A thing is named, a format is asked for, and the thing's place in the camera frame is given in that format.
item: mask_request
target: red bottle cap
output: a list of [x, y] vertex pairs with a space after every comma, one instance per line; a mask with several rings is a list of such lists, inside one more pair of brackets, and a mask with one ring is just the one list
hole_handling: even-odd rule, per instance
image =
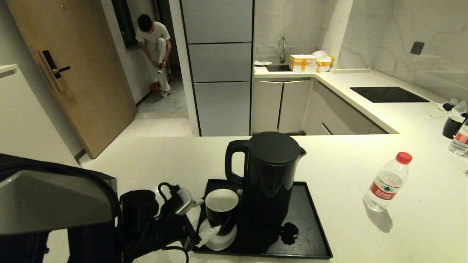
[[402, 164], [409, 164], [413, 157], [409, 153], [399, 152], [396, 155], [396, 160]]

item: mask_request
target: faucet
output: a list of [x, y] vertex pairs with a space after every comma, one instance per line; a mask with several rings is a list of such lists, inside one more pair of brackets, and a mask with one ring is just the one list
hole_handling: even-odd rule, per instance
[[286, 47], [286, 38], [284, 36], [282, 36], [280, 39], [279, 39], [279, 43], [278, 43], [278, 47], [281, 46], [281, 42], [283, 42], [283, 51], [281, 52], [281, 64], [284, 64], [284, 62], [286, 61], [286, 58], [285, 58], [285, 47]]

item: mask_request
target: wall outlet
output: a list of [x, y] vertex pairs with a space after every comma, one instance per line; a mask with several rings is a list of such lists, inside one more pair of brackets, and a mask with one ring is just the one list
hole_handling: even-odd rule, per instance
[[423, 50], [424, 43], [423, 42], [414, 42], [413, 47], [411, 48], [410, 53], [415, 55], [420, 55], [421, 50]]

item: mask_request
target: window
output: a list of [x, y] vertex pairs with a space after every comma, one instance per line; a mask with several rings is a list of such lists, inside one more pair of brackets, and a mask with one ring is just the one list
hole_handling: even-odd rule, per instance
[[112, 0], [112, 5], [114, 6], [120, 33], [124, 39], [125, 48], [138, 45], [138, 41], [135, 39], [135, 28], [130, 17], [127, 0]]

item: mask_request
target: water bottle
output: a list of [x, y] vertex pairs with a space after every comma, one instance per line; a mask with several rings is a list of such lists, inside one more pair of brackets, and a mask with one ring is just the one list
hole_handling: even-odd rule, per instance
[[464, 156], [468, 151], [468, 119], [465, 119], [463, 122], [453, 141], [448, 146], [448, 150], [461, 156]]
[[377, 212], [387, 207], [408, 178], [408, 164], [412, 158], [408, 153], [399, 152], [382, 167], [364, 195], [367, 207]]

